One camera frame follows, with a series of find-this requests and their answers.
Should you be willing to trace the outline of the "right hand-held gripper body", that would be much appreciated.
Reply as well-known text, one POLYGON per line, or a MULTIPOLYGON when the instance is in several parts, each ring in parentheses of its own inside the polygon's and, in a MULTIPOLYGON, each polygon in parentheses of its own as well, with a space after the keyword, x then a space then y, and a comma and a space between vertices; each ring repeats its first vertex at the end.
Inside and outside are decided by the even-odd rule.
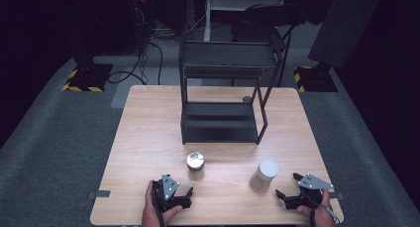
POLYGON ((332 189, 333 184, 316 177, 313 174, 306 174, 304 178, 297 181, 300 192, 296 196, 285 197, 285 207, 287 209, 296 209, 300 205, 314 209, 321 204, 322 189, 332 189))

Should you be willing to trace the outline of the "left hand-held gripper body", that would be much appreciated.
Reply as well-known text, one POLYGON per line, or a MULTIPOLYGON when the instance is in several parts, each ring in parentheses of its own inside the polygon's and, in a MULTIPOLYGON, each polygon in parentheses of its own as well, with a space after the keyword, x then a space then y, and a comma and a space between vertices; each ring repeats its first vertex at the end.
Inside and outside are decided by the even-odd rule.
POLYGON ((188 198, 186 194, 175 195, 178 187, 179 183, 169 174, 163 174, 160 180, 153 181, 153 205, 159 213, 165 213, 172 207, 180 205, 182 198, 188 198))

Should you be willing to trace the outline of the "glass jar with white lid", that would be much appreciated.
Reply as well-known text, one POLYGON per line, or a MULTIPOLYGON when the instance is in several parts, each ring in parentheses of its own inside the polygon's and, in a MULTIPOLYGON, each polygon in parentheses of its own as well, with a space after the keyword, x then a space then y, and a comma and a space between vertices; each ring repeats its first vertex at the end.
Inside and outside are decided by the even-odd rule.
POLYGON ((267 192, 271 182, 278 174, 278 164, 274 160, 261 160, 250 179, 250 187, 258 193, 267 192))

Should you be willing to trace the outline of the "glass jar with silver lid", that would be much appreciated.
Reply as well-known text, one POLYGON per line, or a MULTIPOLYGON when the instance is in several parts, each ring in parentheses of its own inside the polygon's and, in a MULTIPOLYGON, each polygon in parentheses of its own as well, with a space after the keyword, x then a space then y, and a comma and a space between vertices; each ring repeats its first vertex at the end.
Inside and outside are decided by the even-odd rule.
POLYGON ((190 179, 198 181, 203 178, 205 159, 201 153, 190 153, 186 158, 186 164, 190 179))

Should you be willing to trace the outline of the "black metal shelf rack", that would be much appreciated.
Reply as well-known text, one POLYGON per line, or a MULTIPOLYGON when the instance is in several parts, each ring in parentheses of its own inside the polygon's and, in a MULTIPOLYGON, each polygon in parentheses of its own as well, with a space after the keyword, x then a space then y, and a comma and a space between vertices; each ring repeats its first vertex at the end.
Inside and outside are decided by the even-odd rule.
POLYGON ((273 84, 261 90, 263 72, 277 78, 282 55, 277 40, 268 43, 184 41, 180 44, 180 128, 183 143, 255 143, 267 127, 265 105, 273 84), (252 103, 240 101, 190 101, 191 78, 246 79, 255 83, 252 103))

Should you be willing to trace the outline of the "person's right hand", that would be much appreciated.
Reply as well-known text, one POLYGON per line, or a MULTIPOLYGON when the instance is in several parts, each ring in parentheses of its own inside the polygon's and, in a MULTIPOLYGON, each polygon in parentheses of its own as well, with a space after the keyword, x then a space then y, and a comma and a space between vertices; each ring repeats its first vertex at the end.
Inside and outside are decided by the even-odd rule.
POLYGON ((329 212, 329 210, 332 210, 329 190, 323 189, 322 196, 321 204, 314 210, 307 206, 300 205, 297 207, 297 211, 307 216, 314 224, 314 227, 337 227, 335 219, 329 212))

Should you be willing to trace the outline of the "person's left hand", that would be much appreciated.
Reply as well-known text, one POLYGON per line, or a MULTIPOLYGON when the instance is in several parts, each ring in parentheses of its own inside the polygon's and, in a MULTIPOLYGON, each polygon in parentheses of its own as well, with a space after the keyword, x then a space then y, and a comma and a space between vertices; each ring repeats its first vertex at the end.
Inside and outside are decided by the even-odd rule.
POLYGON ((143 209, 142 216, 143 227, 161 227, 160 221, 163 221, 163 226, 167 227, 169 221, 182 210, 182 206, 177 205, 167 210, 161 215, 161 217, 158 217, 157 211, 153 205, 153 182, 149 182, 149 185, 146 190, 145 206, 143 209))

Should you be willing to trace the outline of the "striped black stand base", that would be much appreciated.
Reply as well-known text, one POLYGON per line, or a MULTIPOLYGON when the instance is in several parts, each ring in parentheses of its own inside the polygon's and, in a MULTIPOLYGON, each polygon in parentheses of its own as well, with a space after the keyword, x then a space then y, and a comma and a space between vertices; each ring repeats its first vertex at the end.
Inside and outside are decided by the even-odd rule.
POLYGON ((319 72, 315 66, 298 66, 293 73, 299 92, 338 91, 330 73, 319 72))
POLYGON ((104 92, 112 64, 94 63, 90 67, 78 65, 70 74, 62 90, 104 92))

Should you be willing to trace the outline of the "grey panel on stand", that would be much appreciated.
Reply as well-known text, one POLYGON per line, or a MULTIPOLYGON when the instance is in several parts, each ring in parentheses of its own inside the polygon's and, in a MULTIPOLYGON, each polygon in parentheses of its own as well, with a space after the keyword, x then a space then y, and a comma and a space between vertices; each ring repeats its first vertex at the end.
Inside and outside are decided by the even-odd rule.
POLYGON ((333 0, 308 54, 319 70, 343 69, 354 54, 379 0, 333 0))

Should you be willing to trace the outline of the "dark equipment rack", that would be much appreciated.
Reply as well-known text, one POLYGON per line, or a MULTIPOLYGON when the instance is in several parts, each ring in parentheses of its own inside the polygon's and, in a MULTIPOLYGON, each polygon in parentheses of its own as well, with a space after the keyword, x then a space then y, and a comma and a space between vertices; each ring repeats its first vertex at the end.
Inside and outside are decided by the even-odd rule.
POLYGON ((127 0, 135 35, 135 53, 139 57, 146 49, 154 26, 151 0, 127 0))

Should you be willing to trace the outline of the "white metal stand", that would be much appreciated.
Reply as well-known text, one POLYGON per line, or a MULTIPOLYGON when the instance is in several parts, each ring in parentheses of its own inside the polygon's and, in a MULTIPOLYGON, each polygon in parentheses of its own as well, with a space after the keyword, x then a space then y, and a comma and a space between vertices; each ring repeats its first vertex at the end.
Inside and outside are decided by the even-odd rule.
POLYGON ((209 42, 211 39, 211 12, 212 11, 232 11, 242 12, 255 5, 281 5, 284 0, 206 0, 205 4, 205 30, 203 41, 209 42))

